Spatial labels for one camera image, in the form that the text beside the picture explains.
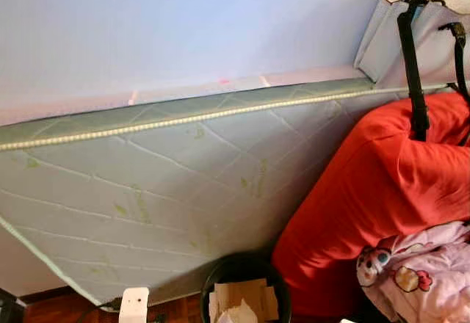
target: black trash bin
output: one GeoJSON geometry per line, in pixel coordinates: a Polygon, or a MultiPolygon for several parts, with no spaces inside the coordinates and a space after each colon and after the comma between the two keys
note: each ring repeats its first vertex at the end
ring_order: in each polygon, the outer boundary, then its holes
{"type": "Polygon", "coordinates": [[[265,277],[268,286],[274,286],[278,299],[280,323],[290,323],[291,300],[287,285],[278,271],[260,255],[255,253],[236,253],[221,258],[207,277],[200,297],[200,315],[203,323],[210,323],[209,293],[214,291],[215,283],[235,283],[265,277]]]}

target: red bean bag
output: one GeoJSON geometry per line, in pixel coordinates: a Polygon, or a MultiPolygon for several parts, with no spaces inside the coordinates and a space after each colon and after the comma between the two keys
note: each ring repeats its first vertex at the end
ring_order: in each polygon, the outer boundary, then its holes
{"type": "Polygon", "coordinates": [[[469,107],[456,93],[426,97],[427,141],[412,139],[411,101],[362,118],[282,233],[272,263],[293,313],[341,316],[362,300],[355,262],[366,245],[470,217],[469,107]]]}

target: white bag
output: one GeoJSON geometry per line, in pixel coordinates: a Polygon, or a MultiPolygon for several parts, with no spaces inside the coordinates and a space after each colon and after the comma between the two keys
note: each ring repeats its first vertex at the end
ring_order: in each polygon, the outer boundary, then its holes
{"type": "MultiPolygon", "coordinates": [[[[380,0],[358,49],[355,66],[379,88],[407,86],[397,18],[407,11],[409,1],[380,0]]],[[[455,38],[450,31],[438,28],[460,22],[465,32],[470,32],[470,0],[425,1],[411,24],[422,84],[454,82],[455,38]]],[[[469,60],[470,49],[466,49],[463,61],[469,60]]],[[[465,74],[470,77],[470,65],[466,65],[465,74]]]]}

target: pink blanket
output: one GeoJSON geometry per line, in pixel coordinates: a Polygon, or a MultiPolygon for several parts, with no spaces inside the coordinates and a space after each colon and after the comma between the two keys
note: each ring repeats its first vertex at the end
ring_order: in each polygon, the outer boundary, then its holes
{"type": "Polygon", "coordinates": [[[470,322],[470,224],[451,222],[366,247],[362,289],[392,322],[470,322]]]}

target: black strap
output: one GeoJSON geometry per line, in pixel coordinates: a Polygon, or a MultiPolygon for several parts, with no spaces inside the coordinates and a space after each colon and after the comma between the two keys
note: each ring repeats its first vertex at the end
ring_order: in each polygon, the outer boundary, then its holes
{"type": "Polygon", "coordinates": [[[412,128],[416,133],[418,141],[426,140],[426,130],[429,128],[427,106],[424,101],[424,93],[419,78],[418,61],[414,47],[413,31],[411,22],[418,6],[426,4],[427,0],[411,0],[408,10],[398,15],[397,23],[399,37],[402,41],[403,57],[405,59],[406,79],[410,92],[413,116],[411,118],[412,128]]]}
{"type": "Polygon", "coordinates": [[[457,86],[453,85],[451,87],[454,87],[464,97],[467,104],[470,106],[470,95],[469,91],[467,90],[465,82],[465,71],[463,69],[463,50],[466,44],[465,27],[460,22],[452,22],[439,27],[440,31],[444,29],[450,29],[450,32],[455,38],[454,60],[457,86]]]}

